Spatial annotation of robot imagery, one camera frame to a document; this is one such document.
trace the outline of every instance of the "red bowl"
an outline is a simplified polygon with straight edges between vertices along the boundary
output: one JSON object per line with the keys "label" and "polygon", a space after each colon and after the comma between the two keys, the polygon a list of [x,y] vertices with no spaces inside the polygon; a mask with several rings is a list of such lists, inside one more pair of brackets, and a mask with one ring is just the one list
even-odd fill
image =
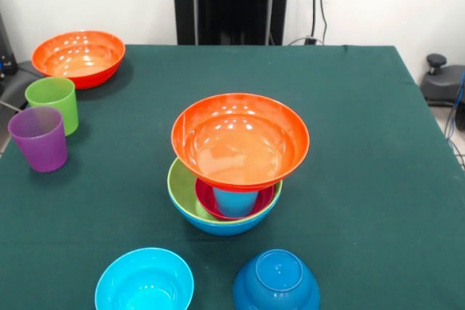
{"label": "red bowl", "polygon": [[310,134],[291,108],[256,94],[202,99],[176,119],[171,143],[196,177],[230,192],[284,179],[305,159]]}
{"label": "red bowl", "polygon": [[69,78],[77,89],[96,87],[116,73],[126,48],[113,34],[79,30],[48,39],[34,50],[32,64],[45,76]]}
{"label": "red bowl", "polygon": [[[267,207],[271,203],[274,194],[274,185],[260,190],[259,194],[256,196],[254,209],[248,216],[252,216],[257,212],[260,212],[263,208]],[[225,221],[237,221],[238,219],[244,219],[248,217],[231,218],[224,216],[218,210],[217,202],[215,201],[215,196],[213,193],[213,187],[204,181],[201,181],[199,178],[195,180],[195,195],[197,196],[197,200],[201,203],[203,208],[205,208],[212,216],[215,216],[218,219],[223,219]]]}

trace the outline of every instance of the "green tablecloth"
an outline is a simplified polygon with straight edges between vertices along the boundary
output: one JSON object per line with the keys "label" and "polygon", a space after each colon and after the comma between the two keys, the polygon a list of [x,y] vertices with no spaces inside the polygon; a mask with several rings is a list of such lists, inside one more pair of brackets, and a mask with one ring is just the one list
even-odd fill
{"label": "green tablecloth", "polygon": [[[215,237],[171,204],[171,125],[212,94],[295,109],[305,162],[255,229]],[[79,91],[81,125],[59,171],[0,159],[3,309],[94,308],[104,269],[145,246],[193,270],[191,309],[233,309],[236,272],[285,248],[314,272],[322,310],[465,309],[465,176],[392,47],[128,46],[104,86]]]}

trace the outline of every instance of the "plastic bowl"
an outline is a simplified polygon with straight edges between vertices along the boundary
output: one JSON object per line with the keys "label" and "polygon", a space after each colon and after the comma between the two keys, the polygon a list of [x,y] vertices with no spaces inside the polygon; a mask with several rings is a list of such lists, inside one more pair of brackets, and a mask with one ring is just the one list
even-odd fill
{"label": "plastic bowl", "polygon": [[176,119],[171,143],[200,179],[230,192],[271,187],[305,159],[310,135],[291,108],[256,94],[220,94]]}
{"label": "plastic bowl", "polygon": [[[274,186],[260,190],[256,197],[255,205],[250,215],[255,214],[266,208],[273,199],[274,194]],[[217,202],[215,201],[215,196],[213,193],[213,187],[199,178],[195,180],[195,196],[197,197],[197,200],[201,203],[203,208],[205,208],[208,213],[210,213],[212,216],[218,219],[225,221],[237,221],[238,219],[247,218],[247,216],[231,218],[222,214],[217,207]]]}
{"label": "plastic bowl", "polygon": [[275,207],[283,188],[283,182],[279,181],[275,185],[273,199],[263,210],[237,221],[220,221],[208,213],[197,200],[194,183],[195,176],[176,159],[168,172],[168,193],[171,201],[194,227],[219,236],[242,234],[255,227]]}
{"label": "plastic bowl", "polygon": [[133,250],[116,259],[95,290],[97,310],[185,310],[194,293],[189,266],[162,248]]}
{"label": "plastic bowl", "polygon": [[268,250],[249,261],[234,282],[237,309],[318,310],[320,290],[312,272],[287,250]]}
{"label": "plastic bowl", "polygon": [[32,64],[45,76],[69,78],[77,89],[106,82],[123,60],[125,46],[113,34],[80,30],[48,39],[34,50]]}

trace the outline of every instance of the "cup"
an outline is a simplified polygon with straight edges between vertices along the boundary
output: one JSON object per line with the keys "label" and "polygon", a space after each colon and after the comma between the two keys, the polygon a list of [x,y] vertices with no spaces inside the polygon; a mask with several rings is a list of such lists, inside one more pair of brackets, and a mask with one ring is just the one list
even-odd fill
{"label": "cup", "polygon": [[50,107],[32,107],[15,115],[8,131],[37,172],[52,172],[68,159],[61,113]]}
{"label": "cup", "polygon": [[213,188],[218,210],[226,217],[239,218],[248,216],[254,209],[256,192],[228,192]]}
{"label": "cup", "polygon": [[47,106],[63,115],[65,135],[72,134],[79,125],[78,105],[74,82],[67,78],[42,78],[34,81],[25,91],[31,107]]}

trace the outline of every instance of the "light blue bowl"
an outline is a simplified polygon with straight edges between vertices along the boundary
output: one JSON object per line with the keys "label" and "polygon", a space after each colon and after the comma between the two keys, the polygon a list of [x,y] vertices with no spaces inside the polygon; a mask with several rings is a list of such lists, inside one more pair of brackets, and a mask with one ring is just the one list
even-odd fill
{"label": "light blue bowl", "polygon": [[238,273],[236,310],[318,310],[320,290],[310,270],[287,250],[268,250]]}
{"label": "light blue bowl", "polygon": [[116,259],[95,290],[97,310],[186,310],[194,279],[186,262],[162,248],[133,250]]}
{"label": "light blue bowl", "polygon": [[168,172],[168,193],[174,206],[194,226],[212,235],[230,236],[246,232],[262,221],[275,207],[283,181],[275,184],[273,199],[263,210],[237,221],[221,221],[208,213],[195,195],[195,176],[176,159]]}

